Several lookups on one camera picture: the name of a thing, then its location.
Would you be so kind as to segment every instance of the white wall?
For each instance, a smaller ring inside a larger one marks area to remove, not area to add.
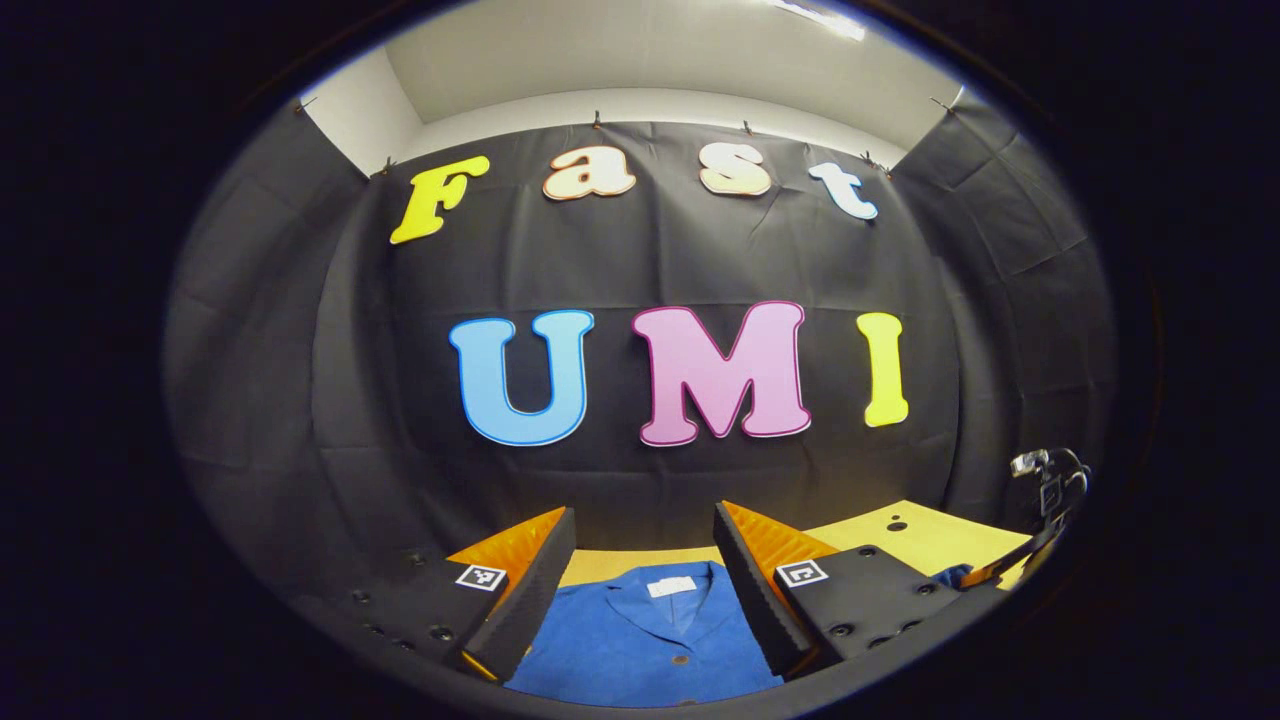
[[[346,65],[302,95],[320,132],[366,176],[403,159],[422,132],[422,120],[401,88],[387,49]]]
[[[886,140],[782,105],[690,90],[609,88],[557,92],[461,113],[422,124],[396,72],[379,47],[316,83],[302,95],[307,114],[325,137],[366,176],[387,158],[402,163],[428,152],[508,132],[589,124],[600,111],[609,122],[677,122],[741,128],[790,137],[861,155],[892,168],[906,149]]]
[[[654,120],[741,128],[742,120],[746,120],[753,132],[790,137],[850,155],[861,155],[869,150],[872,160],[888,168],[906,155],[905,149],[888,141],[772,102],[689,90],[612,88],[526,97],[436,120],[421,127],[401,147],[396,160],[411,160],[462,142],[508,132],[590,124],[595,119],[595,110],[600,111],[603,123]]]

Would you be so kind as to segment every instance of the black fabric curtain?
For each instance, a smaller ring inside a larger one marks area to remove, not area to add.
[[[365,179],[284,110],[212,191],[178,268],[165,373],[188,479],[279,589],[342,587],[369,559],[452,552],[561,505],[576,510],[580,547],[599,550],[712,544],[718,500],[801,528],[902,498],[1016,525],[1012,452],[1096,457],[1114,328],[1065,195],[1000,128],[966,99],[892,178],[780,137],[611,123],[480,140]],[[710,142],[759,150],[773,186],[709,192],[698,156]],[[593,145],[622,150],[635,187],[548,199],[550,160]],[[492,167],[438,208],[443,228],[392,245],[411,179],[477,155]],[[808,172],[822,163],[860,178],[873,220],[837,208]],[[649,354],[631,319],[690,307],[727,354],[748,307],[768,300],[804,307],[812,425],[748,437],[748,393],[716,438],[686,400],[699,438],[644,445]],[[550,388],[530,323],[558,309],[595,318],[582,423],[541,447],[486,439],[463,413],[451,328],[515,323],[507,391],[538,410]],[[864,313],[904,325],[899,424],[863,420]]]
[[[1009,479],[1014,455],[1070,447],[1102,470],[1119,329],[1098,238],[1048,161],[968,90],[892,174],[938,258],[960,350],[943,509],[1030,532],[1039,496]]]

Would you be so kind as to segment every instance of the clothing label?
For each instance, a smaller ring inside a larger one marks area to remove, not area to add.
[[[676,594],[677,592],[687,592],[698,589],[694,584],[694,579],[689,575],[684,578],[663,578],[657,583],[649,583],[649,597],[666,597],[668,594]]]

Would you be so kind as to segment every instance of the letter f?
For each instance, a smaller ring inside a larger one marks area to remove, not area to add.
[[[489,159],[476,155],[413,176],[410,181],[413,184],[413,195],[408,199],[401,227],[392,232],[392,245],[426,237],[443,228],[444,220],[435,215],[436,202],[445,210],[457,208],[458,202],[462,202],[462,193],[467,191],[467,176],[476,178],[488,172]]]

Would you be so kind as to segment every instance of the pink letter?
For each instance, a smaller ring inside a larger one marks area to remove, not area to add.
[[[808,428],[796,356],[801,323],[804,309],[795,302],[753,305],[726,359],[689,307],[655,307],[636,315],[631,328],[649,341],[653,368],[653,420],[640,429],[640,439],[660,447],[698,437],[698,425],[685,418],[685,388],[716,437],[728,434],[748,387],[754,395],[742,432],[777,437]]]

